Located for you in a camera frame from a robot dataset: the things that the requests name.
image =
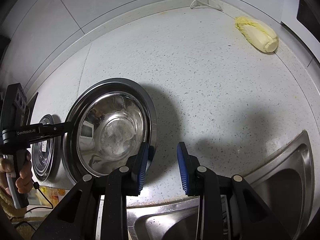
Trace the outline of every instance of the stainless steel sink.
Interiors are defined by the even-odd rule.
[[[307,132],[245,179],[296,239],[308,225],[313,202],[314,169]],[[193,198],[127,209],[128,230],[133,240],[194,240],[198,205],[199,198]]]

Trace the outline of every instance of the sink rim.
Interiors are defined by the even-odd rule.
[[[301,145],[305,145],[304,149],[306,148],[307,151],[303,150],[302,147],[300,148]],[[297,162],[297,160],[303,161],[302,167]],[[271,161],[256,169],[252,173],[248,174],[244,178],[252,187],[254,187],[255,185],[264,182],[279,171],[285,169],[295,170],[299,174],[302,183],[302,210],[297,232],[293,238],[296,239],[300,235],[300,233],[302,233],[308,226],[314,196],[314,165],[310,140],[306,130],[302,131],[301,134],[296,136],[289,144],[284,147],[282,151],[279,151],[279,154]],[[138,240],[134,224],[135,221],[139,218],[143,216],[152,216],[181,211],[184,209],[194,208],[198,205],[199,197],[194,197],[183,201],[170,202],[167,204],[128,208],[128,230],[130,232],[132,240]]]

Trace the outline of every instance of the black cable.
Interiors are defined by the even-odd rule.
[[[30,211],[32,211],[32,210],[35,210],[35,209],[37,209],[37,208],[53,209],[53,205],[52,205],[52,203],[50,202],[50,200],[47,199],[47,197],[46,197],[46,196],[42,193],[42,191],[39,189],[39,187],[40,187],[40,186],[39,186],[39,183],[38,183],[38,182],[34,182],[33,180],[32,180],[32,182],[33,182],[33,187],[34,187],[35,189],[39,190],[39,192],[41,193],[41,195],[46,199],[46,201],[49,202],[49,204],[50,204],[51,207],[34,207],[34,208],[29,209],[26,213],[28,213],[28,212],[30,212]]]
[[[31,226],[31,228],[32,228],[34,231],[36,231],[36,229],[35,229],[29,222],[27,222],[27,221],[21,221],[20,223],[16,224],[16,225],[14,226],[14,228],[17,228],[18,226],[21,226],[22,224],[28,224],[29,226]]]
[[[42,191],[39,189],[40,185],[38,182],[34,182],[33,179],[32,179],[32,182],[33,182],[33,187],[37,190],[39,190],[39,192],[41,193],[41,195],[49,202],[49,204],[51,205],[51,207],[34,207],[34,208],[31,208],[29,209],[26,213],[32,211],[32,210],[35,210],[37,208],[46,208],[46,209],[53,209],[53,205],[52,203],[50,202],[49,199],[47,199],[47,197],[42,193]],[[27,221],[21,221],[19,222],[18,224],[16,224],[14,226],[14,228],[17,228],[18,226],[22,225],[22,224],[28,224],[34,231],[36,231],[36,229]]]

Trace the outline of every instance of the kitchen countertop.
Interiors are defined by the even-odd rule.
[[[158,114],[156,155],[141,195],[127,197],[128,205],[184,198],[176,160],[180,141],[217,174],[244,175],[303,129],[310,137],[319,190],[320,136],[304,92],[277,51],[255,49],[227,14],[179,8],[97,38],[40,86],[31,123],[45,114],[63,122],[82,92],[112,77],[144,87]],[[70,188],[59,169],[46,185]]]

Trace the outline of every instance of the hand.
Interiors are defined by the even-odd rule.
[[[16,181],[16,186],[19,193],[28,193],[33,187],[32,171],[31,171],[31,154],[27,151],[27,161],[20,171],[20,177]],[[0,188],[11,196],[10,189],[7,182],[6,172],[13,171],[14,168],[7,159],[0,158]]]

